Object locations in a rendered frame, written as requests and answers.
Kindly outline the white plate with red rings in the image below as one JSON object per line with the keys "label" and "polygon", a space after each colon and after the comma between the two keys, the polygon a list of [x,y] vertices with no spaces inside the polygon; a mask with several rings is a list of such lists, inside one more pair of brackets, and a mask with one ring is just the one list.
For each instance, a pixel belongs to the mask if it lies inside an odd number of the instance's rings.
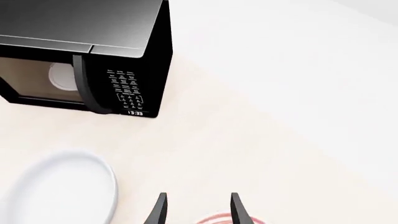
{"label": "white plate with red rings", "polygon": [[211,214],[201,220],[197,221],[195,224],[249,224],[248,222],[237,222],[231,216],[231,212],[219,212]]}

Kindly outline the black microwave oven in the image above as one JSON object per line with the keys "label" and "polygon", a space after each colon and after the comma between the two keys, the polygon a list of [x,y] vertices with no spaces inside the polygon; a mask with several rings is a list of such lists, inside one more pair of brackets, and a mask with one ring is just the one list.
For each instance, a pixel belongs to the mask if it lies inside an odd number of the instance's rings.
{"label": "black microwave oven", "polygon": [[[0,96],[155,118],[172,61],[169,0],[0,0]],[[72,65],[77,91],[49,80]]]}

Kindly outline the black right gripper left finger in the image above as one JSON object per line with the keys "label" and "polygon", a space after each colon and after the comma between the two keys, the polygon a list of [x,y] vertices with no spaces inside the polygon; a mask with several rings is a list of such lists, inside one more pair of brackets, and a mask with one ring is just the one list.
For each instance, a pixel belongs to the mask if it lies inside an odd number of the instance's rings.
{"label": "black right gripper left finger", "polygon": [[165,224],[167,218],[167,194],[162,192],[144,224]]}

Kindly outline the white bowl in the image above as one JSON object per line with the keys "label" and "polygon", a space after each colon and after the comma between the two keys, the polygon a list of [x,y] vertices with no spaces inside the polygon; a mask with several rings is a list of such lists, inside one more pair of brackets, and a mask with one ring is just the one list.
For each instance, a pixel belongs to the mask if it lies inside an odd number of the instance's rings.
{"label": "white bowl", "polygon": [[99,156],[64,151],[26,169],[0,203],[0,224],[111,224],[118,182]]}

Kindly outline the white microwave turntable plate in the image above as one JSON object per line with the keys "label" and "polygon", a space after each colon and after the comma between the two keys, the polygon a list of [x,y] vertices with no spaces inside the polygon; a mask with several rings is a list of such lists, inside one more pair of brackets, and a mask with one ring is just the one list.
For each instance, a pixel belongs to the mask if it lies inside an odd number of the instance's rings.
{"label": "white microwave turntable plate", "polygon": [[49,68],[51,84],[63,91],[77,91],[74,70],[68,63],[52,63]]}

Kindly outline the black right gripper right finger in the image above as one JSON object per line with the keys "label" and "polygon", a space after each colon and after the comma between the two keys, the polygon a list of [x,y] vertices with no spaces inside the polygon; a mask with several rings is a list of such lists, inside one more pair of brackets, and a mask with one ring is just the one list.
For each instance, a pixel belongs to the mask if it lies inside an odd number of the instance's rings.
{"label": "black right gripper right finger", "polygon": [[254,224],[236,192],[231,194],[230,210],[233,224]]}

